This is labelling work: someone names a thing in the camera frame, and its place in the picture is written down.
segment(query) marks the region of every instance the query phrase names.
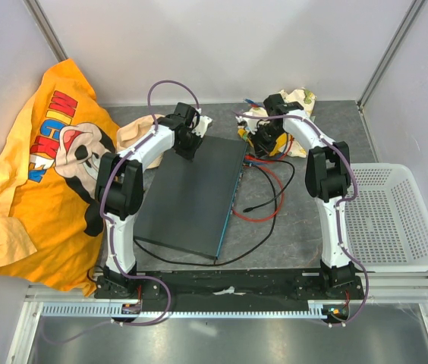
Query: gray floor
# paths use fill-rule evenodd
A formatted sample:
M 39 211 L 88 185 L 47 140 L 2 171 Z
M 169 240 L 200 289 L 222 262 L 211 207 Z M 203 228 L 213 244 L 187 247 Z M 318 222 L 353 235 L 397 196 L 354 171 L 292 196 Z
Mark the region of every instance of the gray floor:
M 213 126 L 207 135 L 237 139 L 236 120 L 233 110 L 247 111 L 247 104 L 202 105 L 203 114 L 213 119 Z M 156 106 L 156 113 L 168 114 L 174 106 Z M 124 126 L 138 117 L 149 114 L 146 107 L 117 107 L 108 109 L 112 119 Z M 313 115 L 316 124 L 331 138 L 348 143 L 351 150 L 351 162 L 374 162 L 374 157 L 364 131 L 355 102 L 335 101 L 317 102 Z M 285 194 L 285 204 L 278 214 L 275 230 L 271 238 L 257 251 L 242 260 L 222 267 L 229 268 L 306 268 L 319 265 L 322 250 L 322 233 L 315 202 L 308 195 L 304 184 L 304 158 L 290 158 L 297 173 Z M 283 180 L 290 176 L 286 165 L 270 165 L 270 168 Z M 145 185 L 148 187 L 155 171 L 145 173 Z M 265 202 L 272 197 L 271 189 L 265 177 L 259 171 L 249 168 L 241 179 L 234 206 L 238 210 Z M 270 215 L 272 206 L 266 206 L 250 213 L 254 218 Z M 232 216 L 228 223 L 219 261 L 232 259 L 260 242 L 268 233 L 271 222 L 254 224 Z M 210 262 L 207 259 L 188 253 L 145 243 L 155 254 L 179 262 Z M 136 249 L 140 270 L 183 269 L 181 265 L 169 265 L 160 262 Z M 105 261 L 103 250 L 102 261 Z
M 105 320 L 42 319 L 52 340 Z M 177 318 L 144 328 L 106 325 L 59 347 L 38 343 L 40 364 L 428 364 L 421 314 L 409 305 L 367 306 L 346 328 L 297 319 Z

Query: perforated basket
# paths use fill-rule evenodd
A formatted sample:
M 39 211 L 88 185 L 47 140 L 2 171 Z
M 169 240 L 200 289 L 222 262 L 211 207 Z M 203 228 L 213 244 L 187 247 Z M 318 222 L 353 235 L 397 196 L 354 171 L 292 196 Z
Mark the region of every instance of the perforated basket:
M 360 192 L 345 210 L 349 250 L 368 271 L 428 271 L 428 211 L 411 171 L 389 163 L 351 166 Z

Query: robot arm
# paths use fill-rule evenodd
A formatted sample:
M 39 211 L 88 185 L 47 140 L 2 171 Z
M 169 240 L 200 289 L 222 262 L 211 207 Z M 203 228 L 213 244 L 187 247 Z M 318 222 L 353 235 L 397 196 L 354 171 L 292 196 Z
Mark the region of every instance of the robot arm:
M 133 251 L 134 220 L 143 201 L 143 172 L 164 151 L 173 148 L 180 156 L 191 160 L 203 141 L 212 120 L 193 107 L 179 102 L 173 114 L 159 118 L 159 125 L 139 139 L 134 145 L 118 154 L 106 153 L 99 165 L 95 197 L 102 201 L 105 186 L 118 161 L 129 155 L 123 163 L 116 179 L 112 182 L 105 202 L 108 241 L 113 239 L 115 256 L 122 271 L 136 274 L 136 259 Z M 104 268 L 104 278 L 115 287 L 131 291 L 130 282 L 121 276 L 108 245 L 108 258 Z
M 336 203 L 347 195 L 351 185 L 349 173 L 340 157 L 328 146 L 335 147 L 349 161 L 349 148 L 345 142 L 336 142 L 310 122 L 309 115 L 298 102 L 286 103 L 279 94 L 264 102 L 270 121 L 257 126 L 249 119 L 238 119 L 239 124 L 250 124 L 249 134 L 256 156 L 261 157 L 275 148 L 283 133 L 291 134 L 308 151 L 305 185 L 315 199 L 320 215 L 323 237 L 321 266 L 329 287 L 350 283 L 355 279 L 354 264 L 345 255 L 341 243 L 347 243 L 345 202 Z M 338 223 L 341 240 L 338 236 Z

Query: white laundry basket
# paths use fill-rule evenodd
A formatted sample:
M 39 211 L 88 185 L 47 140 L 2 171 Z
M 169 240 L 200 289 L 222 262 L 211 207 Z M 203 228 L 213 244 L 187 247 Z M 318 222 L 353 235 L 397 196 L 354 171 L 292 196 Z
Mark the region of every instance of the white laundry basket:
M 411 171 L 389 163 L 351 166 L 360 191 L 345 211 L 351 253 L 368 271 L 428 271 L 428 211 Z

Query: red letter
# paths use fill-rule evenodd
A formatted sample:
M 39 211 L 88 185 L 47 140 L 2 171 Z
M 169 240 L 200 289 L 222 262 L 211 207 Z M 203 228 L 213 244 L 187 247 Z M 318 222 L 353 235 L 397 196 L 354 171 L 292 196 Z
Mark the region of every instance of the red letter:
M 56 140 L 38 136 L 35 138 L 34 144 L 30 147 L 30 154 L 45 153 L 50 158 L 55 158 L 59 149 L 59 143 Z
M 60 91 L 54 91 L 54 96 L 55 97 L 52 97 L 49 108 L 63 112 L 72 118 L 76 112 L 77 101 Z

